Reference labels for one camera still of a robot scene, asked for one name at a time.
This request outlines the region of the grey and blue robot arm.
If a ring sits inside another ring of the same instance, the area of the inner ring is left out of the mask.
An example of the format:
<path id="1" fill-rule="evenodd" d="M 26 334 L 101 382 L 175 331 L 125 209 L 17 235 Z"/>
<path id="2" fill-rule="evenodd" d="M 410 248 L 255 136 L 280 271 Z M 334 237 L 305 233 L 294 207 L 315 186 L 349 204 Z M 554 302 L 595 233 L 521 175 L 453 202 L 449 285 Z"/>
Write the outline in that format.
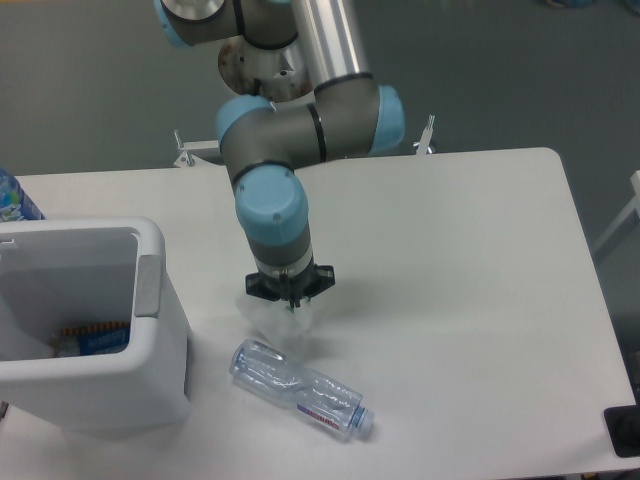
<path id="1" fill-rule="evenodd" d="M 396 147 L 405 134 L 398 92 L 379 84 L 349 1 L 158 1 L 176 45 L 241 37 L 261 52 L 303 51 L 314 98 L 279 109 L 257 89 L 216 116 L 222 160 L 257 270 L 249 295 L 298 307 L 331 288 L 331 266 L 313 257 L 309 204 L 296 171 Z"/>

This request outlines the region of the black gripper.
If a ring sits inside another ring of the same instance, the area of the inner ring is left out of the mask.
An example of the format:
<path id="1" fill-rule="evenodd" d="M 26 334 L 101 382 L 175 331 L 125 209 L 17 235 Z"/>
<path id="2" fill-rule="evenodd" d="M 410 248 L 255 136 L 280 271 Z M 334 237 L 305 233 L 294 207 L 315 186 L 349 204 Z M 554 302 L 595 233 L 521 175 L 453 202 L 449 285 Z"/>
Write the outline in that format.
<path id="1" fill-rule="evenodd" d="M 298 275 L 270 277 L 258 271 L 245 277 L 247 295 L 271 302 L 284 301 L 290 308 L 300 307 L 303 299 L 314 298 L 333 286 L 334 267 L 313 261 Z"/>

